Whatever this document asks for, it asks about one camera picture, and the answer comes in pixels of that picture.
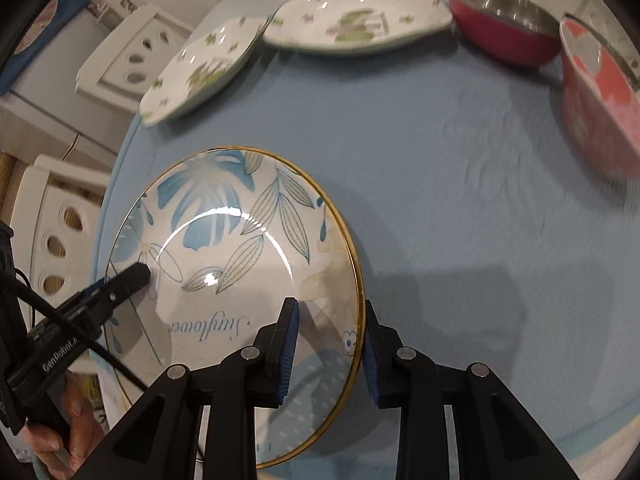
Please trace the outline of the round blue leaf plate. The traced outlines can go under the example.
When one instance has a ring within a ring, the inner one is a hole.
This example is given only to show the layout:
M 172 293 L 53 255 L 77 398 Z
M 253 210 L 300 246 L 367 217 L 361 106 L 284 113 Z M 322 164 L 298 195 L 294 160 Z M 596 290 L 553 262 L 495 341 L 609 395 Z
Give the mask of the round blue leaf plate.
M 290 388 L 280 408 L 255 415 L 256 462 L 283 463 L 328 429 L 355 381 L 364 288 L 341 214 L 306 172 L 258 148 L 183 159 L 129 209 L 105 274 L 134 263 L 148 266 L 150 284 L 103 327 L 106 348 L 134 376 L 214 365 L 292 297 L 300 322 Z

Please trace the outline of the large green floral plate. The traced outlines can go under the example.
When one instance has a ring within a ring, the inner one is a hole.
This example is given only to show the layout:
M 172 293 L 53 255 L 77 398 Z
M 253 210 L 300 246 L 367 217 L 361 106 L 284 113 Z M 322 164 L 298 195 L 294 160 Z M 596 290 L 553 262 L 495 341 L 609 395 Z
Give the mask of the large green floral plate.
M 442 0 L 290 0 L 264 32 L 271 47 L 321 55 L 392 50 L 449 28 Z

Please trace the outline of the pink ceramic bowl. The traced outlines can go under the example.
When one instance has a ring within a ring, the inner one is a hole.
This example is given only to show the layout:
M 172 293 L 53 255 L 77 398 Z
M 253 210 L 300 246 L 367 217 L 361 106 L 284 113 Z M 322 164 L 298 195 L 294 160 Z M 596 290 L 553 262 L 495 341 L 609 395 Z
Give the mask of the pink ceramic bowl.
M 560 21 L 563 122 L 575 150 L 603 177 L 639 177 L 639 96 L 582 22 Z

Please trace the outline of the red steel bowl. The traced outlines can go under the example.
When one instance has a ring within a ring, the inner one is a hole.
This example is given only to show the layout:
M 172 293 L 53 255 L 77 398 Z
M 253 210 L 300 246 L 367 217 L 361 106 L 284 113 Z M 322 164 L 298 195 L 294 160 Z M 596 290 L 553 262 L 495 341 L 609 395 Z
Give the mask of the red steel bowl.
M 448 0 L 458 29 L 483 52 L 536 68 L 561 50 L 559 21 L 532 0 Z

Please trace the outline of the white chair lower left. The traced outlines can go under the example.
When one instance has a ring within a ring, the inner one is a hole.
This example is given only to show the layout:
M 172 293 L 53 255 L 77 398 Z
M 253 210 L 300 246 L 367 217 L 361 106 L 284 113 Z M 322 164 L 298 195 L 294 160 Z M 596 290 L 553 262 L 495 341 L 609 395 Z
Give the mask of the white chair lower left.
M 91 283 L 92 244 L 110 175 L 40 155 L 24 171 L 10 227 L 14 263 L 57 307 Z

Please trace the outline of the white fridge blue cover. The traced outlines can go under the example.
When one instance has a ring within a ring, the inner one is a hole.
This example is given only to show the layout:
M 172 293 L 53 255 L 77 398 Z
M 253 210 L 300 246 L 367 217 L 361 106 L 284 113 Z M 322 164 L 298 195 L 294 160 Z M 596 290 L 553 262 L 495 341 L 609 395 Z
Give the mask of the white fridge blue cover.
M 1 148 L 110 170 L 132 116 L 76 91 L 82 64 L 108 35 L 90 0 L 50 0 L 1 73 Z

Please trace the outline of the light blue quilted mat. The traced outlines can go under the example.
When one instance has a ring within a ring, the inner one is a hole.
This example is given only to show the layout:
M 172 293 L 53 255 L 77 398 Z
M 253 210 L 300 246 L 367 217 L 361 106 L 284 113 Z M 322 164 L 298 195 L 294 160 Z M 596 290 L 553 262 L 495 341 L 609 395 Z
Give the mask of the light blue quilted mat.
M 639 187 L 576 155 L 559 66 L 519 73 L 449 35 L 370 58 L 263 50 L 195 112 L 130 126 L 95 274 L 142 191 L 218 145 L 309 172 L 381 322 L 436 362 L 488 364 L 582 477 L 620 471 L 639 439 Z

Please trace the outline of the small green floral plate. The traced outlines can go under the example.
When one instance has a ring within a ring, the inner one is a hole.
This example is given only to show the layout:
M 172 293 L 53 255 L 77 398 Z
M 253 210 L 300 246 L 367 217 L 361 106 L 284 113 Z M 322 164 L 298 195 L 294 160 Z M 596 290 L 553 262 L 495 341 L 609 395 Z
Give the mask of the small green floral plate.
M 182 116 L 221 92 L 250 59 L 266 24 L 264 18 L 232 18 L 183 47 L 142 96 L 142 124 Z

